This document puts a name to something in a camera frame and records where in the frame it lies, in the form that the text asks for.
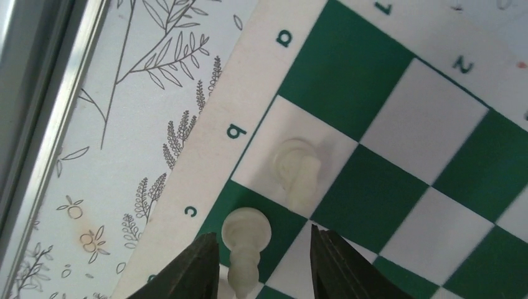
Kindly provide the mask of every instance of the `white square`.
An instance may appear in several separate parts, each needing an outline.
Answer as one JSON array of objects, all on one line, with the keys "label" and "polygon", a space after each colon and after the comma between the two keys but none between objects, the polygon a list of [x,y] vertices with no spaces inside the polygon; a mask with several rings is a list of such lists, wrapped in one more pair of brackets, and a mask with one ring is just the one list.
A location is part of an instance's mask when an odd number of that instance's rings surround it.
[{"label": "white square", "polygon": [[380,255],[443,285],[493,223],[430,187]]},{"label": "white square", "polygon": [[[286,254],[284,254],[277,268],[273,271],[266,285],[293,298],[314,298],[310,264],[312,224],[316,224],[319,229],[326,230],[326,228],[315,222],[307,221]],[[370,263],[376,259],[377,255],[375,253],[349,240],[346,241]]]},{"label": "white square", "polygon": [[[237,299],[235,296],[235,291],[229,286],[227,281],[227,273],[229,268],[220,264],[220,277],[218,280],[218,299]],[[258,283],[257,286],[249,293],[246,299],[256,299],[262,288],[264,287],[263,283]]]},{"label": "white square", "polygon": [[497,225],[528,243],[528,185],[502,214]]},{"label": "white square", "polygon": [[431,185],[487,110],[415,59],[360,143]]},{"label": "white square", "polygon": [[463,299],[462,297],[454,294],[445,288],[439,288],[431,299]]},{"label": "white square", "polygon": [[292,138],[302,139],[314,146],[318,159],[321,160],[313,204],[302,211],[295,211],[310,218],[350,158],[357,142],[283,97],[277,95],[275,98],[232,179],[286,206],[286,191],[272,175],[270,165],[277,147]]}]

